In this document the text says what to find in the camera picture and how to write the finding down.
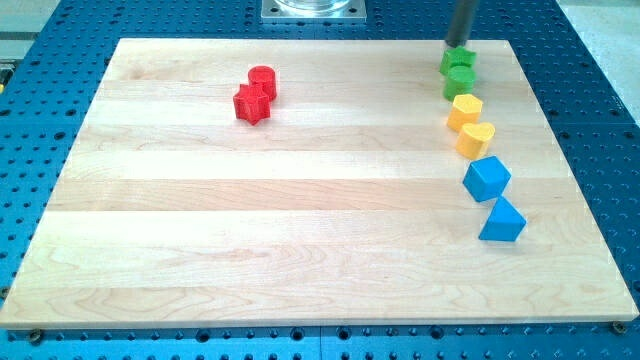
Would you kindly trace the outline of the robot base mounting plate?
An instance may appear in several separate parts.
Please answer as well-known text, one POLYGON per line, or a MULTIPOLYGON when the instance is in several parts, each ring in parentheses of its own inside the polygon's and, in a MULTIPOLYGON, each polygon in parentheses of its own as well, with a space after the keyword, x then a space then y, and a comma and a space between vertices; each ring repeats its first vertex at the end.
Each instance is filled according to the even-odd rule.
POLYGON ((263 23, 365 23, 365 0, 261 0, 263 23))

